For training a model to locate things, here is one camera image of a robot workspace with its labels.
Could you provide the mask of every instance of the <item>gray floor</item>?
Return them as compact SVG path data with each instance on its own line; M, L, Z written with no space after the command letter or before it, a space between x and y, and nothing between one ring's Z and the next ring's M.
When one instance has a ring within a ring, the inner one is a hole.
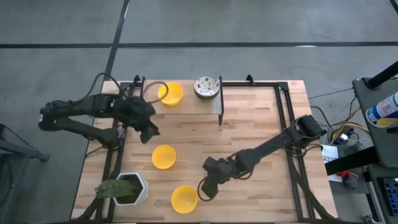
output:
M0 44L110 43L122 4L0 0ZM121 42L397 41L397 19L388 0L132 0ZM109 51L0 49L0 123L52 155L46 164L30 162L13 223L68 220L87 140L40 131L39 109L52 100L81 98L105 70ZM308 95L315 96L349 88L353 79L371 77L397 58L398 47L119 49L112 75L242 80L251 74L257 80L305 80ZM346 91L310 103L332 119L353 97ZM344 110L335 121L347 115ZM363 123L360 115L354 120ZM361 221L369 213L363 195L334 192L334 198L340 218Z

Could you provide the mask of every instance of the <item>yellow bowl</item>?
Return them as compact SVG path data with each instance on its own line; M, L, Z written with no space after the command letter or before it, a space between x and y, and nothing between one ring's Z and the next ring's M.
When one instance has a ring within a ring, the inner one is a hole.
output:
M192 212L198 204L197 191L189 186L177 187L172 194L172 206L174 210L181 214Z
M167 106L177 105L181 101L183 95L182 87L178 83L174 82L166 83L166 85L169 87L169 94L167 94L167 96L162 100L162 103ZM157 97L159 97L160 99L165 94L166 86L162 85L161 87L159 87Z
M152 163L159 169L170 168L176 158L174 148L169 145L158 146L152 153Z

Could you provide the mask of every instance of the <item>butcher block tabletop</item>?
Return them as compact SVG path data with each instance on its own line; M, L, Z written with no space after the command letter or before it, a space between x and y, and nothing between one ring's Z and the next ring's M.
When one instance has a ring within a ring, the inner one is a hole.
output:
M295 117L311 114L304 82L287 82ZM102 93L117 92L113 82L104 82ZM160 136L154 136L147 144L140 142L139 133L128 129L121 172L140 173L148 182L148 198L137 207L115 207L114 222L297 221L284 149L263 158L250 179L231 179L219 185L218 195L210 202L199 200L193 212L182 215L172 208L170 198L174 189L180 185L196 189L206 176L202 165L207 157L228 157L241 149L256 147L282 131L274 88L224 87L223 93L221 126L214 115L157 114L151 120L159 127ZM283 91L281 94L288 118ZM95 119L94 126L104 129L110 128L112 123L113 119ZM161 144L171 145L177 152L175 164L167 170L157 169L151 161L152 151ZM98 141L92 141L87 152L100 146ZM95 198L94 188L101 182L105 158L106 150L101 149L85 159L71 218L81 215ZM304 162L312 192L326 210L337 217L321 151L308 151ZM300 198L305 211L303 194ZM104 216L108 203L109 199L104 206Z

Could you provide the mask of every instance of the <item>succulent plant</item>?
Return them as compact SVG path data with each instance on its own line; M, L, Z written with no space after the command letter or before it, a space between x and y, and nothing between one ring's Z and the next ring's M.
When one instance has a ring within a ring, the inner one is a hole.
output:
M136 188L128 180L104 180L95 188L95 192L97 198L117 198L134 195Z

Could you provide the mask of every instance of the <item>hexagonal pot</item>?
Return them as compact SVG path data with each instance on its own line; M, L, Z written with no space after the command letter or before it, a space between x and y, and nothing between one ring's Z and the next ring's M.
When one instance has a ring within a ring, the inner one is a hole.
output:
M148 182L142 179L137 172L120 173L116 179L128 180L133 185L139 185L138 187L141 189L141 192L138 194L135 201L132 201L135 196L113 198L113 201L117 206L137 206L148 197Z

